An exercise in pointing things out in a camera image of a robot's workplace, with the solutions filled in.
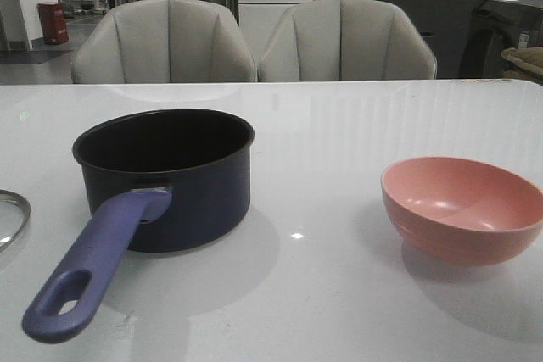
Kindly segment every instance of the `saucepan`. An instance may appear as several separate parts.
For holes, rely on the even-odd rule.
[[[168,109],[130,114],[79,136],[92,218],[23,317],[27,335],[61,343],[92,320],[127,248],[195,248],[249,209],[254,131],[232,114]]]

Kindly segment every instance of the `glass lid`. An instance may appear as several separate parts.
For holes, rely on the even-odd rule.
[[[26,198],[0,190],[0,252],[25,229],[30,214],[31,206]]]

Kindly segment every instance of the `white chair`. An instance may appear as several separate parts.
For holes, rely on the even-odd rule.
[[[79,84],[256,81],[232,12],[199,0],[113,8],[72,60]]]
[[[315,0],[286,10],[259,63],[259,80],[433,79],[435,56],[407,15],[374,0]]]

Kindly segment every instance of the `bowl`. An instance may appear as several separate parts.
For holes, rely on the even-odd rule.
[[[381,178],[400,235],[455,265],[494,265],[522,253],[543,227],[543,192],[508,170],[470,159],[417,157]]]

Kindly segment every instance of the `handle hole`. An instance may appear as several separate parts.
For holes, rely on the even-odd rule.
[[[70,300],[63,304],[62,308],[59,311],[59,315],[66,314],[74,309],[77,304],[77,300]]]
[[[54,289],[42,306],[46,315],[62,315],[73,310],[91,280],[91,273],[86,270],[69,271],[57,279]]]

